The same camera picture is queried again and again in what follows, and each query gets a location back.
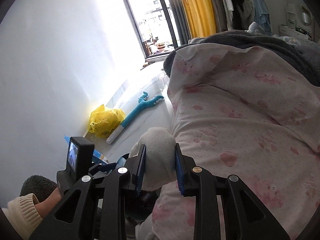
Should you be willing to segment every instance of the small display screen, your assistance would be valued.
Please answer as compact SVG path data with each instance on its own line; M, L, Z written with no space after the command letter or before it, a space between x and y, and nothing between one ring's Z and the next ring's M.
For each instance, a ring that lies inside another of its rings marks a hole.
M74 172L76 172L77 156L78 146L71 141L68 152L68 163L70 164Z

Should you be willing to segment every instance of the silver screw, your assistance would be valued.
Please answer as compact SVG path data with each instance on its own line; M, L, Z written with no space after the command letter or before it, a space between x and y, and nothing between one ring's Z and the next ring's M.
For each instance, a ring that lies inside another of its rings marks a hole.
M82 180L83 182L88 182L88 181L91 180L91 177L90 177L89 175L85 175L85 176L83 176L83 177L81 178L81 180Z
M126 167L121 167L118 169L118 172L123 174L123 173L126 173L128 171L128 169Z
M236 175L231 175L231 176L229 177L229 179L230 179L231 181L233 181L233 182L237 182L237 181L239 180L238 176L236 176Z
M201 169L201 167L193 167L192 168L192 170L193 170L193 172L195 172L195 173L200 173L201 171L202 171L202 169Z

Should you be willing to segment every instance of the blue gripper pad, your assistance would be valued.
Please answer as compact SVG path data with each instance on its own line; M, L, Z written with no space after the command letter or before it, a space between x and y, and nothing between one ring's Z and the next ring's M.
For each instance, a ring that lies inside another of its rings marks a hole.
M143 182L143 175L145 171L145 163L146 163L146 152L147 147L144 146L142 150L142 157L138 168L138 174L137 174L137 182L136 182L136 191L137 194L140 194L141 188L142 188L142 182Z
M176 175L177 175L177 181L178 181L178 187L179 187L179 191L180 194L183 195L184 193L184 173L183 173L183 169L182 169L182 165L181 165L181 161L179 158L179 153L177 151L177 149L175 150L175 166L176 166Z

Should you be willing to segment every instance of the marble floor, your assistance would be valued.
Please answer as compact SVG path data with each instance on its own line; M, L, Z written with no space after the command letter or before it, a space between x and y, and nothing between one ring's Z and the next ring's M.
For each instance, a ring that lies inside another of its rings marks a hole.
M139 71L124 83L124 87L119 88L107 106L121 108L127 115L137 106L138 98L143 91L149 94L148 99L162 95L164 100L159 101L153 107L143 109L111 145L106 143L106 139L97 138L91 133L85 136L95 144L95 149L109 162L116 162L119 157L130 152L132 146L150 127L170 129L173 108L167 96L169 77L161 70L162 68L163 61L160 61Z

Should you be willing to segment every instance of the gray blanket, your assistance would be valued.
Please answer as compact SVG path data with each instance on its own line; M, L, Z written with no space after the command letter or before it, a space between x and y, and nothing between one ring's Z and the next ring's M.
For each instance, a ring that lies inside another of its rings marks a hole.
M247 49L253 46L269 49L299 71L312 85L320 87L319 51L308 46L291 45L277 38L255 35L238 30L217 33L206 38L194 39L191 44L176 48L164 61L164 71L166 74L170 77L173 59L178 49L200 43L217 43L240 49Z

